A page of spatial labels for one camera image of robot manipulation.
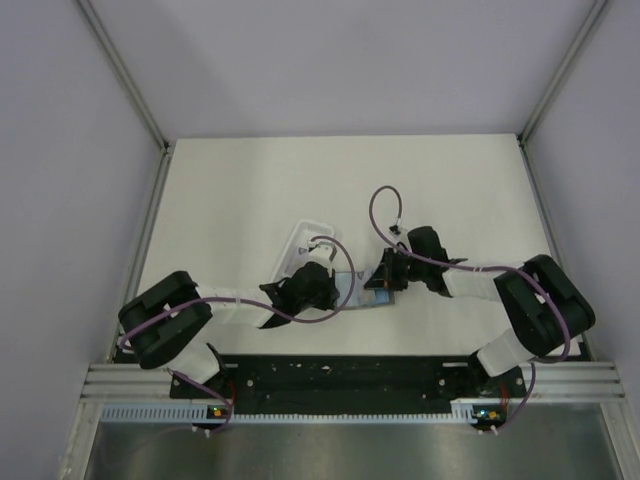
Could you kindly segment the white plastic basket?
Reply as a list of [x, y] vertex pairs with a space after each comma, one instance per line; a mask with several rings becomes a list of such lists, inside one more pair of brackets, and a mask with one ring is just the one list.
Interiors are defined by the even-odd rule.
[[313, 237], [318, 235], [333, 237], [334, 234], [334, 227], [326, 223], [307, 219], [300, 220], [295, 225], [279, 259], [276, 261], [270, 281], [274, 282], [291, 277], [298, 268], [304, 265], [309, 251], [309, 242]]

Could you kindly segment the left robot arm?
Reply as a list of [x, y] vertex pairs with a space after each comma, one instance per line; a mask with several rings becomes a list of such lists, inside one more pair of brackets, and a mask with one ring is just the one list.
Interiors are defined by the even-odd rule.
[[315, 261], [255, 290], [201, 289], [188, 272], [175, 271], [120, 309], [121, 345], [132, 349], [141, 368], [178, 370], [212, 397], [227, 382], [213, 347], [215, 327], [268, 330], [304, 323], [301, 313], [333, 311], [338, 300], [335, 270]]

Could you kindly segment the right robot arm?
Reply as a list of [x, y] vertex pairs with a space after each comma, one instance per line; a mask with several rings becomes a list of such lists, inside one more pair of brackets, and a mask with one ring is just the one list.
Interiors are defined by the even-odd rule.
[[398, 292], [421, 282], [443, 297], [498, 302], [506, 312], [510, 327], [468, 359], [467, 384], [478, 395], [492, 394], [520, 363], [569, 350], [595, 324], [589, 302], [548, 255], [517, 266], [473, 266], [450, 259], [430, 226], [409, 231], [407, 240], [384, 250], [366, 290]]

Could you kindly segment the grey card holder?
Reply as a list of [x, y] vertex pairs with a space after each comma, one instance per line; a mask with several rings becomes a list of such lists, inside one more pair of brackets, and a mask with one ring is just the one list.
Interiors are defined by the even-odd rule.
[[[394, 293], [384, 289], [366, 290], [365, 283], [372, 277], [372, 269], [360, 270], [355, 273], [355, 286], [345, 310], [369, 309], [395, 304]], [[335, 286], [339, 296], [336, 305], [344, 303], [351, 286], [351, 273], [348, 271], [337, 272], [335, 274]]]

